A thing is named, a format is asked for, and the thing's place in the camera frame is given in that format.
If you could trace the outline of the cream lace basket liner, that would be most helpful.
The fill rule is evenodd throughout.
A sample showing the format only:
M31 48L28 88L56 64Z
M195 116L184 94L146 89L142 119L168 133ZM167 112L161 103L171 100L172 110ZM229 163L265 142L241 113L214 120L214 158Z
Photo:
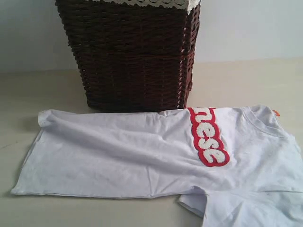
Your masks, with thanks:
M139 6L139 7L163 7L163 8L176 8L184 10L189 15L190 12L196 8L201 0L104 0L106 3L115 3L115 4L127 4L130 6Z

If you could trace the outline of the white t-shirt red lettering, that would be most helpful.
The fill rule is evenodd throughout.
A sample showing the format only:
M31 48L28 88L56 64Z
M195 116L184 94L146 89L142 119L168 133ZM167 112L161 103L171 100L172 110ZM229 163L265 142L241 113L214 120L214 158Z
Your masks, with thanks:
M157 198L204 227L300 227L303 161L273 110L40 112L14 195Z

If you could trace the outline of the dark brown wicker basket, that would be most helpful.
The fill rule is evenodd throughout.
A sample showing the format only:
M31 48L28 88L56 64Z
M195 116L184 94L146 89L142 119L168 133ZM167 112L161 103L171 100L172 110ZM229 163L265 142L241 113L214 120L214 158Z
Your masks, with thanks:
M185 108L192 89L199 4L190 14L103 0L55 2L87 104L102 112Z

